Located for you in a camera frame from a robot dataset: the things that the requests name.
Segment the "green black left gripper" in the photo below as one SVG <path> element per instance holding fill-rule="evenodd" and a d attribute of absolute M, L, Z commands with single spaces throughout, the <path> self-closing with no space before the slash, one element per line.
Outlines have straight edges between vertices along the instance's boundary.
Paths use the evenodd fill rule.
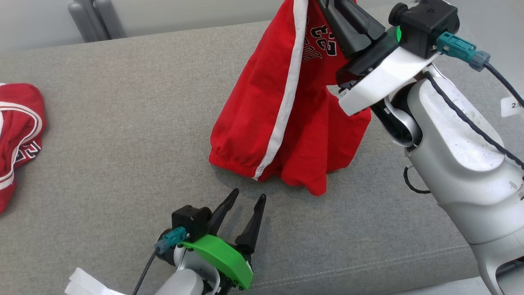
<path fill-rule="evenodd" d="M 251 267 L 251 254 L 255 252 L 267 196 L 261 194 L 254 206 L 254 213 L 243 232 L 235 239 L 235 244 L 217 237 L 226 214 L 232 209 L 239 194 L 235 188 L 213 211 L 208 221 L 208 234 L 192 243 L 181 243 L 187 251 L 194 251 L 211 266 L 210 274 L 203 278 L 204 295 L 227 295 L 233 288 L 249 290 L 254 278 Z"/>

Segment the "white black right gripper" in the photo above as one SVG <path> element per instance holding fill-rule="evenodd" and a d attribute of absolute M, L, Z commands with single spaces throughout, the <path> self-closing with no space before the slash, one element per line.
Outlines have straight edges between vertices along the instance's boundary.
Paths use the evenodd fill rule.
<path fill-rule="evenodd" d="M 431 52 L 425 59 L 402 48 L 400 27 L 386 30 L 354 0 L 317 2 L 346 58 L 365 49 L 336 73 L 344 93 L 339 106 L 348 116 L 398 90 L 439 56 L 439 52 Z M 366 48 L 371 39 L 378 40 Z"/>

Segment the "red shorts with white stripe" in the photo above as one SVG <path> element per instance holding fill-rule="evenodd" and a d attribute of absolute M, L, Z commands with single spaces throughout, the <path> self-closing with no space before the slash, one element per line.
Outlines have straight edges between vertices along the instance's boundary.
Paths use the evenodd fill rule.
<path fill-rule="evenodd" d="M 328 90 L 346 63 L 318 2 L 284 0 L 212 129 L 209 162 L 325 194 L 372 120 L 370 109 L 347 115 Z"/>

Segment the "red jersey with white sleeves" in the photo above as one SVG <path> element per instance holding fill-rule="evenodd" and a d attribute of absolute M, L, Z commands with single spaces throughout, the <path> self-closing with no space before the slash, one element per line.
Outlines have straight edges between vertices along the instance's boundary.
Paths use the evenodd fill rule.
<path fill-rule="evenodd" d="M 35 86 L 0 83 L 0 213 L 14 195 L 15 170 L 41 152 L 46 124 L 44 99 Z"/>

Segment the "grey fabric sofa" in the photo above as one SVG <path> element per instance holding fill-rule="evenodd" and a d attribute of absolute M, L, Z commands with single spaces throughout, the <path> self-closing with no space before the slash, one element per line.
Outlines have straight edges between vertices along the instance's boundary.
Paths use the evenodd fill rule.
<path fill-rule="evenodd" d="M 130 295 L 172 212 L 212 211 L 233 243 L 267 196 L 249 290 L 385 295 L 477 277 L 467 241 L 402 177 L 404 148 L 373 119 L 349 166 L 314 196 L 214 166 L 211 132 L 270 23 L 0 52 L 0 82 L 43 96 L 41 152 L 0 213 L 0 295 L 64 295 L 76 268 Z"/>

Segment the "white paper tag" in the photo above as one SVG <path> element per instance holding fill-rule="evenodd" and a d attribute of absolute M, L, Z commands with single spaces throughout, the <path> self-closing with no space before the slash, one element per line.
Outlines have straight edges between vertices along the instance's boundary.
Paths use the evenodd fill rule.
<path fill-rule="evenodd" d="M 125 295 L 107 288 L 80 268 L 75 269 L 69 280 L 70 282 L 64 290 L 66 295 Z"/>

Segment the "grey metal frame post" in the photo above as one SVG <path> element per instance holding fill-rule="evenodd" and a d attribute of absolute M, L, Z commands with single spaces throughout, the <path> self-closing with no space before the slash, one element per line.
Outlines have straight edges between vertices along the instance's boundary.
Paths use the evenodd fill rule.
<path fill-rule="evenodd" d="M 127 37 L 112 0 L 72 0 L 68 11 L 85 43 Z"/>

